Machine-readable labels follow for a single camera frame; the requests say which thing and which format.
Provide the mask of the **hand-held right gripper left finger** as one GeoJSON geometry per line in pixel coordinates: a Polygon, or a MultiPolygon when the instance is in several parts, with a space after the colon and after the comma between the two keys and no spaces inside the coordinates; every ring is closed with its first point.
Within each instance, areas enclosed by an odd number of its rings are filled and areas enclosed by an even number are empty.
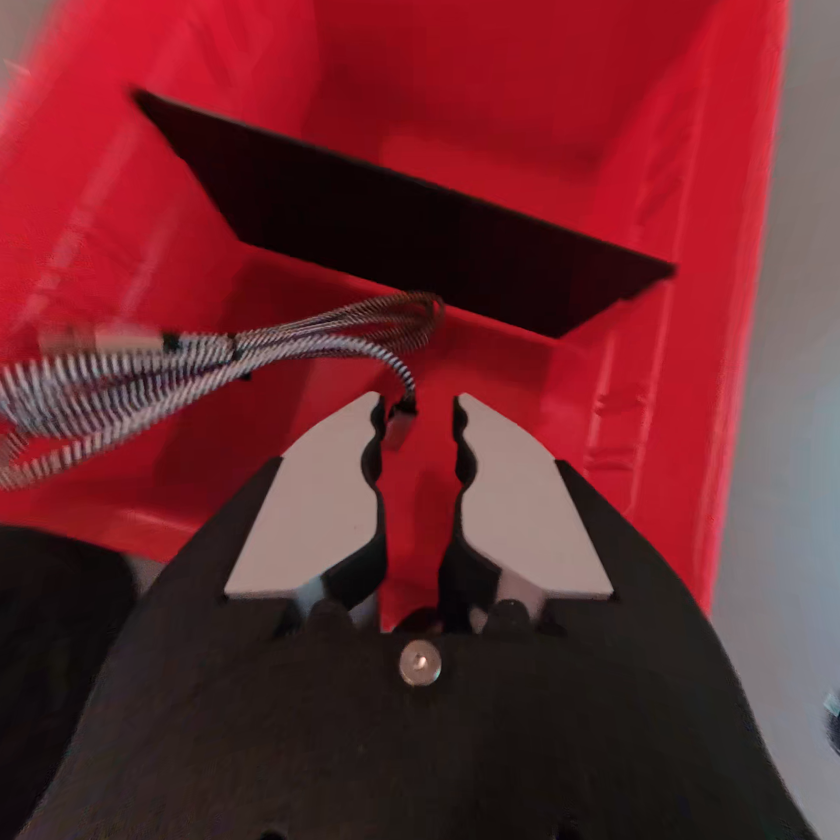
{"type": "Polygon", "coordinates": [[[364,393],[286,450],[228,576],[229,601],[285,599],[303,620],[330,599],[353,621],[378,619],[384,407],[380,394],[364,393]]]}

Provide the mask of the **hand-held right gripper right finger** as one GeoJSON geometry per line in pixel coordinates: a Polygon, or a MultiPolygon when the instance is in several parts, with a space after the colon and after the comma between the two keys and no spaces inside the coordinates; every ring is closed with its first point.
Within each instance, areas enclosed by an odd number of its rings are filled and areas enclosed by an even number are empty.
{"type": "Polygon", "coordinates": [[[463,393],[453,406],[453,530],[437,577],[446,631],[479,631],[499,602],[531,623],[555,600],[607,601],[613,583],[550,451],[463,393]]]}

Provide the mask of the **red bin with black divider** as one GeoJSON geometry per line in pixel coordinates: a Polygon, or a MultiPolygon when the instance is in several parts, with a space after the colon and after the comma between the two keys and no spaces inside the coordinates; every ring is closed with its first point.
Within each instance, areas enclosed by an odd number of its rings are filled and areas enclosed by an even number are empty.
{"type": "Polygon", "coordinates": [[[384,456],[387,621],[430,601],[468,393],[569,461],[708,609],[786,2],[56,2],[2,102],[2,364],[66,324],[222,332],[382,292],[237,241],[142,88],[663,259],[558,338],[450,292],[384,456]]]}

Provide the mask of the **black divider panel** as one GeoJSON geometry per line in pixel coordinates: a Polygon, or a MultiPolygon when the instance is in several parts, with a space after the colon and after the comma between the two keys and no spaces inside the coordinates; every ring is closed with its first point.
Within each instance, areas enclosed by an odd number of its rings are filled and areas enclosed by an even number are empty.
{"type": "Polygon", "coordinates": [[[135,88],[244,244],[557,339],[672,278],[665,260],[135,88]]]}

